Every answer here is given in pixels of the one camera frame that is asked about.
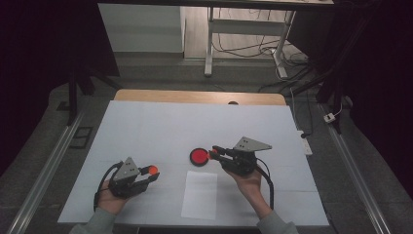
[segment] orange tip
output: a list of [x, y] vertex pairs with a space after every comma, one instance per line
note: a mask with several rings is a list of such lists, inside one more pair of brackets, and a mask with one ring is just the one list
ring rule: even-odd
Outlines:
[[149, 167], [149, 174], [150, 175], [154, 175], [154, 174], [156, 174], [158, 172], [158, 168], [157, 167], [155, 167], [155, 166], [150, 166]]

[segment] floor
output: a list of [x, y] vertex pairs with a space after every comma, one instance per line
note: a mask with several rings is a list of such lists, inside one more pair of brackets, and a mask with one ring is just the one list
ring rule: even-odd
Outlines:
[[[233, 10], [222, 10], [222, 15], [228, 14], [228, 12], [234, 17]], [[255, 44], [256, 39], [253, 36], [251, 43]], [[195, 55], [195, 53], [192, 56], [186, 56], [187, 59], [151, 55], [145, 57], [118, 56], [117, 62], [121, 77], [113, 77], [113, 80], [128, 89], [261, 92], [286, 95], [289, 93], [290, 86], [305, 84], [314, 77], [314, 74], [309, 73], [300, 81], [282, 82], [277, 78], [273, 61], [228, 58], [217, 59], [213, 63], [212, 77], [206, 78], [204, 76], [204, 63], [200, 59], [203, 56]], [[299, 69], [300, 66], [288, 66], [287, 73], [292, 75], [297, 73]], [[79, 94], [81, 104], [89, 103], [80, 127], [89, 128], [91, 137], [70, 141], [70, 146], [65, 151], [55, 176], [25, 233], [68, 233], [72, 227], [72, 225], [57, 224], [56, 220], [93, 143], [94, 135], [107, 104], [116, 94], [113, 88], [100, 80], [93, 78], [93, 81], [96, 87], [93, 96], [84, 97]], [[308, 92], [294, 97], [294, 99], [288, 98], [287, 103], [291, 107], [291, 111], [295, 113], [297, 128], [310, 134], [307, 140], [314, 154], [308, 157], [308, 161], [331, 225], [327, 227], [298, 227], [299, 232], [378, 233], [371, 224], [368, 212], [349, 177], [340, 152], [332, 140], [329, 127], [322, 120], [320, 105], [315, 102], [317, 91], [318, 87], [314, 87]], [[6, 233], [9, 229], [36, 177], [52, 153], [57, 139], [65, 130], [68, 113], [60, 106], [65, 106], [67, 101], [66, 85], [51, 92], [49, 107], [43, 119], [14, 164], [0, 177], [0, 233]], [[413, 230], [413, 202], [380, 153], [353, 124], [349, 116], [350, 111], [351, 106], [345, 102], [341, 112], [342, 136], [351, 149], [355, 161], [391, 229], [391, 233], [409, 234]], [[116, 225], [114, 229], [114, 233], [137, 232], [141, 234], [170, 233], [171, 230], [162, 228], [140, 228], [138, 230], [137, 227], [123, 225]], [[210, 232], [211, 230], [208, 229], [173, 230], [173, 233]], [[213, 232], [235, 233], [232, 230], [213, 230]], [[247, 233], [245, 230], [237, 230], [236, 232]]]

